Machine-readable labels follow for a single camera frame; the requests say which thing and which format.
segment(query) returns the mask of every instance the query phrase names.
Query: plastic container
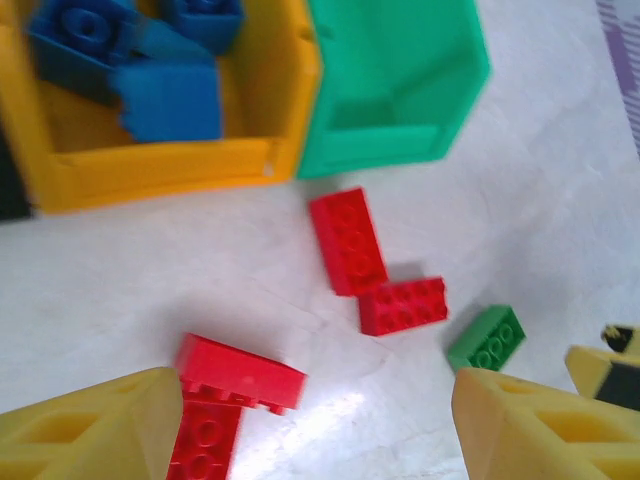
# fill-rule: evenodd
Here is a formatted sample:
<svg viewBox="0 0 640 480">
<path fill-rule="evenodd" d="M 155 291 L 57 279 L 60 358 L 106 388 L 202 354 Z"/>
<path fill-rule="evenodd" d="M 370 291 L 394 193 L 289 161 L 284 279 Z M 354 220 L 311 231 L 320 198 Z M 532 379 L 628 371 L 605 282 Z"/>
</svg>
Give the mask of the plastic container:
<svg viewBox="0 0 640 480">
<path fill-rule="evenodd" d="M 324 76 L 300 178 L 443 157 L 489 75 L 473 0 L 309 0 Z"/>
<path fill-rule="evenodd" d="M 247 21 L 218 58 L 222 140 L 145 145 L 120 127 L 119 108 L 36 80 L 22 33 L 35 3 L 0 2 L 0 115 L 45 212 L 294 175 L 321 70 L 304 0 L 244 1 Z M 154 1 L 138 7 L 157 16 Z"/>
</svg>

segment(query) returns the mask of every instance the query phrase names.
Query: blue lego brick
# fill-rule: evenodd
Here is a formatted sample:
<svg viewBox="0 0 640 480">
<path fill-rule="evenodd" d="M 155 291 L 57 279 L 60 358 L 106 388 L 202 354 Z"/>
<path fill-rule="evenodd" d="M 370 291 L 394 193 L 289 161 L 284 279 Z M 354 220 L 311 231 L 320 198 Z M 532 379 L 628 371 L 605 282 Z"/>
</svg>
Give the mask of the blue lego brick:
<svg viewBox="0 0 640 480">
<path fill-rule="evenodd" d="M 209 50 L 202 45 L 183 37 L 168 23 L 150 18 L 141 22 L 133 50 L 153 60 L 213 61 Z"/>
<path fill-rule="evenodd" d="M 116 70 L 122 126 L 139 142 L 214 140 L 222 136 L 218 71 L 210 63 L 142 61 Z"/>
<path fill-rule="evenodd" d="M 245 18 L 240 0 L 159 0 L 159 5 L 167 22 L 214 55 L 229 51 Z"/>
<path fill-rule="evenodd" d="M 138 13 L 123 0 L 48 0 L 27 28 L 38 75 L 96 102 L 115 99 L 108 78 L 126 62 Z"/>
</svg>

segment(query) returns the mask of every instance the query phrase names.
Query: white table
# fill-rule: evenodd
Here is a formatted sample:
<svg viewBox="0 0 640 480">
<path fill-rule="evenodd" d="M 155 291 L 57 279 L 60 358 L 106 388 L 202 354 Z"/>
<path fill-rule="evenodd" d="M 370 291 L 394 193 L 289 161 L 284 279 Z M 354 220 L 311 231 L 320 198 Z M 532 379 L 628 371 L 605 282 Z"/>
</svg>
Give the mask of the white table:
<svg viewBox="0 0 640 480">
<path fill-rule="evenodd" d="M 0 411 L 157 365 L 181 332 L 309 374 L 247 412 L 233 479 L 464 479 L 446 346 L 479 308 L 528 340 L 505 372 L 572 388 L 572 343 L 640 312 L 640 163 L 590 0 L 479 0 L 494 75 L 449 158 L 0 227 Z M 305 197 L 362 185 L 396 279 L 451 320 L 374 339 L 328 287 Z"/>
</svg>

